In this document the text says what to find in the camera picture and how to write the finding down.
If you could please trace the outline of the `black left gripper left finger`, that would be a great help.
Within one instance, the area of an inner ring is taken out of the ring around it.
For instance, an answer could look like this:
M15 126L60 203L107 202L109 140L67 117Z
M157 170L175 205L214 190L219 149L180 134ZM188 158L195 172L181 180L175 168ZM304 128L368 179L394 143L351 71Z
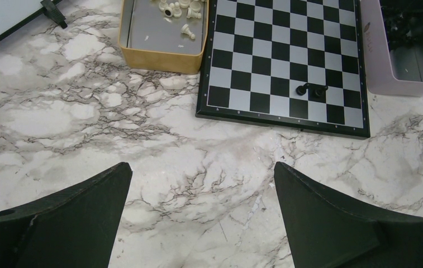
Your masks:
M131 179L130 165L120 162L0 211L0 267L107 267Z

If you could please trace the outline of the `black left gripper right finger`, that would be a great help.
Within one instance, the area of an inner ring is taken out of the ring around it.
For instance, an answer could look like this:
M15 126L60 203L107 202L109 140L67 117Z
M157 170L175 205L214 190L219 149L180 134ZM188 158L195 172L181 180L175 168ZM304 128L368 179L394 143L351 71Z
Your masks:
M423 267L423 217L362 202L283 162L274 182L295 267Z

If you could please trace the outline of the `black chess rook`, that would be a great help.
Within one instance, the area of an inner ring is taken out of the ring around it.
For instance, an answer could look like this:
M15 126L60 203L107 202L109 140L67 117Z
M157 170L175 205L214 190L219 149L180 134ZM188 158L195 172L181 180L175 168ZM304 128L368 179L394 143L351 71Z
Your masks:
M328 88L327 85L310 84L309 90L314 98L322 98L326 95Z

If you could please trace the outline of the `black chess pawn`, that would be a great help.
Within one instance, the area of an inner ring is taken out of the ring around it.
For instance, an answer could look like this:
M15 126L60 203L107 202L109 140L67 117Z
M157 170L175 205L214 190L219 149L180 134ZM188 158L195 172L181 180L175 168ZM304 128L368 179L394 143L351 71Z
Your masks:
M304 85L299 85L296 88L296 93L298 95L305 95L307 93L309 86L310 86L309 83L305 83Z

